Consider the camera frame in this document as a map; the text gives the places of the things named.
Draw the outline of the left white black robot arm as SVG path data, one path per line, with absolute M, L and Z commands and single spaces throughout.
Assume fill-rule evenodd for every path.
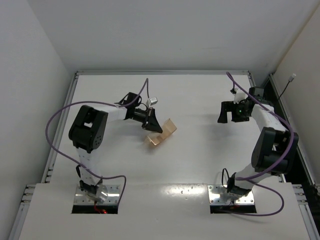
M 134 120 L 141 123 L 144 130 L 162 133 L 163 129 L 158 123 L 154 105 L 158 102 L 156 97 L 149 97 L 145 109 L 139 108 L 142 97 L 129 92 L 115 106 L 94 108 L 89 105 L 80 107 L 68 133 L 69 139 L 77 150 L 79 164 L 76 167 L 80 177 L 79 186 L 91 198 L 98 199 L 106 194 L 103 190 L 103 179 L 97 167 L 94 155 L 103 142 L 108 123 L 122 120 Z

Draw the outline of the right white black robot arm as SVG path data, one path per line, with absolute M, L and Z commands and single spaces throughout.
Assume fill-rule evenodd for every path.
M 249 93 L 245 94 L 233 87 L 230 92 L 234 99 L 221 103 L 218 123 L 226 124 L 227 114 L 231 113 L 232 122 L 242 123 L 254 119 L 260 130 L 250 164 L 235 172 L 227 181 L 227 193 L 243 197 L 260 181 L 291 171 L 299 136 L 278 119 L 273 105 L 264 98 L 262 88 L 251 87 Z

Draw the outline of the transparent orange plastic container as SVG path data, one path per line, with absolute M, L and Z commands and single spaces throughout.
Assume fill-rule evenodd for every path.
M 177 130 L 176 125 L 169 118 L 162 125 L 162 133 L 153 132 L 145 137 L 151 147 L 157 147 L 168 139 Z

